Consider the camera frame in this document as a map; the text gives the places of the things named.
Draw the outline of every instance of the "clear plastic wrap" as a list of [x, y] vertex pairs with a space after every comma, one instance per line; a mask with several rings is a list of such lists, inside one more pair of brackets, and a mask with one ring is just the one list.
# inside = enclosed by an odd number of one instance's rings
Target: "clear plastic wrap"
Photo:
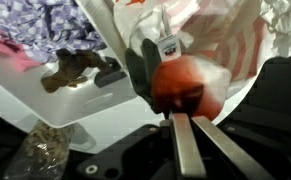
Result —
[[73, 133], [73, 126], [56, 129], [38, 121], [9, 164], [4, 179], [61, 179]]

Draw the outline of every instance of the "pink fabric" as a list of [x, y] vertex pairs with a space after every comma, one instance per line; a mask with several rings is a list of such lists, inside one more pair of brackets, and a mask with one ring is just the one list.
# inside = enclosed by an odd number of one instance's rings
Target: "pink fabric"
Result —
[[29, 68], [41, 65], [41, 63], [31, 60], [26, 55], [26, 52], [21, 44], [4, 43], [4, 41], [0, 40], [0, 53], [7, 54], [12, 57], [17, 71], [24, 72]]

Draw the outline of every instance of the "white label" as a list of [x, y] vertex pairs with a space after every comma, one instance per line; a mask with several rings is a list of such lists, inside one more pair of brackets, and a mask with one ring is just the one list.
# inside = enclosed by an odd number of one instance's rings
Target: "white label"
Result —
[[162, 62], [176, 59], [182, 55], [179, 39], [174, 35], [159, 40], [157, 48]]

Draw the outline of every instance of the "brown object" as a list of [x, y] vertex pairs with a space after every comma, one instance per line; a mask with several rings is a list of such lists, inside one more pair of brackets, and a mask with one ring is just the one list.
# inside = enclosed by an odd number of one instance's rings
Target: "brown object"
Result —
[[86, 82], [87, 77], [81, 77], [86, 68], [96, 67], [104, 74], [112, 71], [112, 68], [92, 50], [76, 50], [76, 54], [71, 54], [67, 49], [60, 49], [56, 55], [59, 58], [58, 71], [41, 80], [48, 93], [53, 93], [60, 87], [77, 87], [77, 84]]
[[68, 145], [74, 133], [73, 126], [56, 129], [39, 121], [24, 141], [27, 156], [51, 167], [63, 165], [68, 158]]

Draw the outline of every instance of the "crumpled plastic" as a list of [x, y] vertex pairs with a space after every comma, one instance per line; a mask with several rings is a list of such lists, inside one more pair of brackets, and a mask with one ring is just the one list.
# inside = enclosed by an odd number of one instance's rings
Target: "crumpled plastic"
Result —
[[291, 0], [262, 0], [260, 16], [276, 34], [273, 44], [276, 56], [291, 56]]
[[7, 167], [4, 180], [61, 180], [74, 130], [74, 125], [56, 129], [38, 121]]
[[120, 0], [114, 5], [115, 25], [127, 47], [141, 56], [142, 41], [147, 38], [156, 42], [164, 34], [162, 5], [170, 19], [170, 27], [176, 34], [199, 9], [199, 2], [193, 0], [153, 0], [132, 3]]

